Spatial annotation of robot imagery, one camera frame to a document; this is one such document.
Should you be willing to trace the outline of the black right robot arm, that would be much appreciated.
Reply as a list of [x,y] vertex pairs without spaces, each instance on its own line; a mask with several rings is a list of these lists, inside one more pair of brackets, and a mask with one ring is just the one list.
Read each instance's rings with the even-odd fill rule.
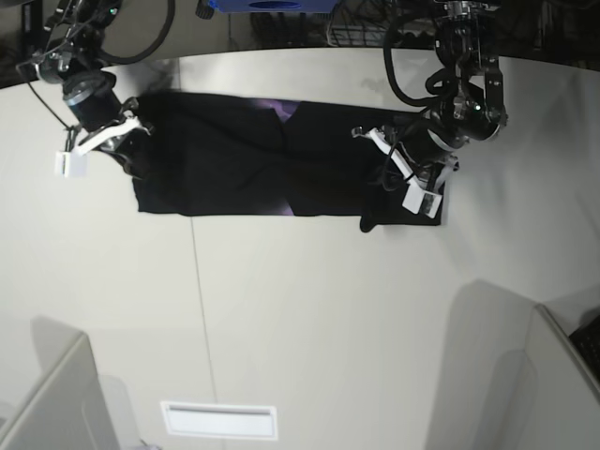
[[166,17],[157,37],[143,51],[128,57],[115,56],[102,49],[105,29],[121,9],[120,1],[61,1],[42,29],[39,47],[17,73],[30,84],[26,70],[37,78],[62,88],[62,99],[78,120],[66,127],[68,153],[84,156],[97,151],[125,159],[120,151],[133,133],[151,135],[153,128],[141,120],[139,102],[131,97],[122,102],[113,89],[116,77],[104,68],[130,65],[150,56],[164,42],[175,14],[174,1],[166,3]]

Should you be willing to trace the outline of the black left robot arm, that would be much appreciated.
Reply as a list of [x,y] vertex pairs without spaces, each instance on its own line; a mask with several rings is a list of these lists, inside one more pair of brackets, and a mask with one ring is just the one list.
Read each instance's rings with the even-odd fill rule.
[[[494,14],[486,1],[395,1],[382,42],[386,79],[394,95],[417,109],[385,132],[391,147],[373,185],[395,191],[415,182],[428,190],[459,168],[458,149],[491,139],[505,127]],[[399,85],[392,50],[403,28],[420,19],[434,28],[441,68],[425,81],[427,95],[411,97]]]

